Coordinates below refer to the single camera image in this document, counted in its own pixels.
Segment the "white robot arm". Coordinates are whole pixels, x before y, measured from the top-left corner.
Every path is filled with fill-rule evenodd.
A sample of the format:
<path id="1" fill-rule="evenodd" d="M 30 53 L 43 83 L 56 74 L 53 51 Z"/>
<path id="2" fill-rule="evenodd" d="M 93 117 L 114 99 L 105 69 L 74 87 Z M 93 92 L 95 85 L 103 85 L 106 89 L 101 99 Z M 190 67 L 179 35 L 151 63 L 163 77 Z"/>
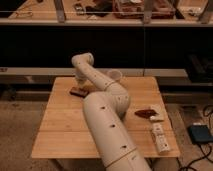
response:
<path id="1" fill-rule="evenodd" d="M 93 67 L 91 53 L 71 59 L 76 80 L 89 80 L 98 91 L 83 100 L 83 115 L 106 171 L 152 171 L 122 123 L 130 106 L 128 91 Z"/>

